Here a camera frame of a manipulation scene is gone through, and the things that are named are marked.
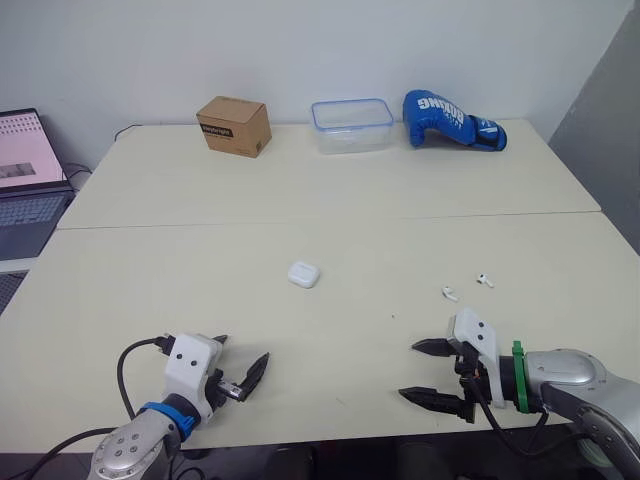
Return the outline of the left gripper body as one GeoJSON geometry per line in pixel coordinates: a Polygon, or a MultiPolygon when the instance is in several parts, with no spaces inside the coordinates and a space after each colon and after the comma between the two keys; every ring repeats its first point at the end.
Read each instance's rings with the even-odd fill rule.
{"type": "Polygon", "coordinates": [[[244,390],[233,382],[225,380],[224,373],[220,369],[215,369],[208,378],[204,393],[213,412],[222,407],[227,399],[237,402],[244,402],[246,399],[244,390]]]}

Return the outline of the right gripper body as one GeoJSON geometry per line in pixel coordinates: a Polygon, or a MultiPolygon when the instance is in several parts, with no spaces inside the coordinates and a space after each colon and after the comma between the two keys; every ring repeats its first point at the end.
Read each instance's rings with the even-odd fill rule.
{"type": "Polygon", "coordinates": [[[497,424],[489,404],[493,401],[489,374],[479,360],[478,351],[468,342],[458,348],[454,371],[460,376],[463,398],[458,399],[455,415],[467,423],[475,422],[475,406],[479,405],[490,424],[497,424]]]}

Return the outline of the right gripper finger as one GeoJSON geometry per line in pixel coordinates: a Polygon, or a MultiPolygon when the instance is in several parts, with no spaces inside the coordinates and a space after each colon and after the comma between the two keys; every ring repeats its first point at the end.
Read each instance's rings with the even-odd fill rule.
{"type": "Polygon", "coordinates": [[[429,411],[456,416],[467,414],[466,402],[456,395],[440,393],[427,387],[402,388],[398,393],[409,402],[429,411]]]}
{"type": "Polygon", "coordinates": [[[436,357],[450,357],[457,354],[457,350],[446,338],[423,339],[412,344],[411,348],[436,357]]]}

